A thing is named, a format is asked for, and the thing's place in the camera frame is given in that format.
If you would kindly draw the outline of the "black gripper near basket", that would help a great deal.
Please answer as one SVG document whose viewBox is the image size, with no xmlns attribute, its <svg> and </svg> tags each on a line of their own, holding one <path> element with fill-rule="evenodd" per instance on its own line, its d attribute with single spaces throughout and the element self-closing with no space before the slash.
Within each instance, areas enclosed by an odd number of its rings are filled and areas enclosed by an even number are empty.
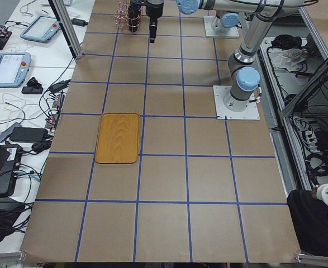
<svg viewBox="0 0 328 268">
<path fill-rule="evenodd" d="M 163 14 L 163 5 L 146 6 L 146 15 L 149 17 L 149 41 L 155 43 L 156 32 L 158 28 L 158 19 Z"/>
</svg>

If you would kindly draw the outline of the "robot arm near tray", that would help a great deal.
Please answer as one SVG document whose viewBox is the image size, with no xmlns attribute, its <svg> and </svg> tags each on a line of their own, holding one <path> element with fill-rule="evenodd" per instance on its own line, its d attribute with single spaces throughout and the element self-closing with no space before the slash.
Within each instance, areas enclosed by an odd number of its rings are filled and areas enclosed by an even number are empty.
<svg viewBox="0 0 328 268">
<path fill-rule="evenodd" d="M 214 10 L 217 13 L 235 12 L 253 15 L 252 23 L 240 47 L 229 59 L 229 69 L 234 73 L 233 66 L 250 66 L 258 48 L 277 18 L 287 17 L 301 7 L 311 6 L 318 1 L 176 1 L 180 13 L 191 15 L 199 9 Z"/>
</svg>

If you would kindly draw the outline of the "second white robot base plate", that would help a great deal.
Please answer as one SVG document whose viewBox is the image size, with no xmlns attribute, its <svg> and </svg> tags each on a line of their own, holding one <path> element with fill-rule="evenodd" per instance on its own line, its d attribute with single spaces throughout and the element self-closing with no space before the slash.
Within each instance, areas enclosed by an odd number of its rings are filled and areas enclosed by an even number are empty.
<svg viewBox="0 0 328 268">
<path fill-rule="evenodd" d="M 237 13 L 227 13 L 221 18 L 217 16 L 204 16 L 204 27 L 206 37 L 238 39 L 237 25 L 239 17 Z"/>
</svg>

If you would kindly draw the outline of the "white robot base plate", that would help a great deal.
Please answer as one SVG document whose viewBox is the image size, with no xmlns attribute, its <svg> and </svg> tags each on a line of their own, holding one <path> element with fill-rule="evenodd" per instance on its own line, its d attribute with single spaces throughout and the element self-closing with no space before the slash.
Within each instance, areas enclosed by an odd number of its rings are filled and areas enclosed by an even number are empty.
<svg viewBox="0 0 328 268">
<path fill-rule="evenodd" d="M 254 93 L 248 100 L 236 100 L 231 96 L 231 86 L 214 85 L 216 118 L 228 120 L 260 120 Z"/>
</svg>

